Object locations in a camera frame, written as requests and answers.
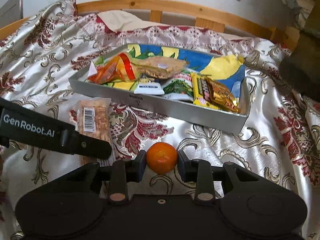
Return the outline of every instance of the wooden bed frame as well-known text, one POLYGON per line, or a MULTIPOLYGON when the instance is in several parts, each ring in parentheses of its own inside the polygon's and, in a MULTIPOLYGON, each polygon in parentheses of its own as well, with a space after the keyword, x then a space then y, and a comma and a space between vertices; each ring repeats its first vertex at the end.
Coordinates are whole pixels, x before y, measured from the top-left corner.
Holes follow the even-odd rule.
MULTIPOLYGON (((178 13, 196 17, 196 27, 208 28, 223 33, 225 26, 245 31, 254 36, 281 43, 293 50, 299 38, 299 30, 287 27, 285 31, 278 28, 266 28, 239 16, 222 12, 206 6, 171 1, 171 0, 101 0, 76 5, 80 15, 91 12, 104 12, 109 10, 142 9, 150 10, 150 21, 161 22, 163 12, 178 13)), ((15 32, 27 18, 16 21, 0 29, 0 40, 15 32)))

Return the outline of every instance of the shallow box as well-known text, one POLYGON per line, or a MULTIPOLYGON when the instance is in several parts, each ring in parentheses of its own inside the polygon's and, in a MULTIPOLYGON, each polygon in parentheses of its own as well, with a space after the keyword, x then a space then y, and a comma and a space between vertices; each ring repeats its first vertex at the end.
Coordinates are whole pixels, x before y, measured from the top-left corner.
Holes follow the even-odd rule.
MULTIPOLYGON (((104 57, 113 57, 124 50, 127 50, 127 44, 113 50, 104 57)), ((215 54, 199 53, 218 57, 215 54)), ((239 114, 234 114, 222 110, 196 106, 191 103, 170 100, 162 98, 161 96, 135 95, 133 91, 84 82, 88 76, 88 71, 89 66, 79 70, 69 78, 71 88, 76 93, 89 97, 111 98, 112 101, 116 103, 164 114, 190 123, 216 128, 234 134, 241 132, 250 113, 249 91, 246 78, 242 81, 240 88, 239 107, 241 111, 239 114)))

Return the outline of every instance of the beige fabric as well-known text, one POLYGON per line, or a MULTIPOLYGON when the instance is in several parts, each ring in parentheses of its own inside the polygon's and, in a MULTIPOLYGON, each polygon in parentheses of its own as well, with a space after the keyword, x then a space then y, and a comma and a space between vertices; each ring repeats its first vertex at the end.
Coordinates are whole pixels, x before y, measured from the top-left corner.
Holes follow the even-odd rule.
MULTIPOLYGON (((163 23, 143 21, 134 14, 121 10, 101 12, 98 16, 113 32, 132 31, 134 29, 143 29, 150 26, 169 26, 163 23)), ((242 37, 233 34, 220 33, 220 35, 227 40, 242 39, 242 37)))

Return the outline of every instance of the floral bedspread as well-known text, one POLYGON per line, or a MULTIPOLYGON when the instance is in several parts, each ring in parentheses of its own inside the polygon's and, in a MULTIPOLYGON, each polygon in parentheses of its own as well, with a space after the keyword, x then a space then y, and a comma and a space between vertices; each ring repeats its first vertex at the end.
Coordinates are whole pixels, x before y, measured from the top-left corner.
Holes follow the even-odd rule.
MULTIPOLYGON (((149 27, 113 33, 96 15, 78 17, 76 0, 61 0, 26 21, 0 41, 0 95, 14 103, 73 123, 73 105, 87 98, 74 93, 68 78, 91 59, 125 42, 163 44, 245 58, 251 112, 240 134, 113 103, 109 109, 113 159, 135 156, 156 141, 184 149, 190 159, 222 166, 233 161, 299 194, 308 206, 302 228, 306 239, 320 239, 320 103, 301 97, 278 74, 279 62, 290 52, 268 40, 228 41, 218 33, 195 27, 149 27)), ((0 193, 2 239, 20 239, 14 207, 25 193, 79 167, 78 155, 65 155, 15 141, 4 150, 0 193)), ((216 197, 223 197, 216 183, 216 197)), ((129 193, 192 194, 176 170, 159 176, 146 169, 129 193)))

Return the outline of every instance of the tangerine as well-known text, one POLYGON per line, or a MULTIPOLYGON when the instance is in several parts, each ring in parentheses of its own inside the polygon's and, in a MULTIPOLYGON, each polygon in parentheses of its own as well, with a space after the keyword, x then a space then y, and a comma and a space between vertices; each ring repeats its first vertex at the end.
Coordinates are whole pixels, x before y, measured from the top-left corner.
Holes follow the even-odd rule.
POLYGON ((163 175, 172 171, 177 165, 178 152, 170 144, 157 142, 147 151, 147 165, 155 173, 163 175))

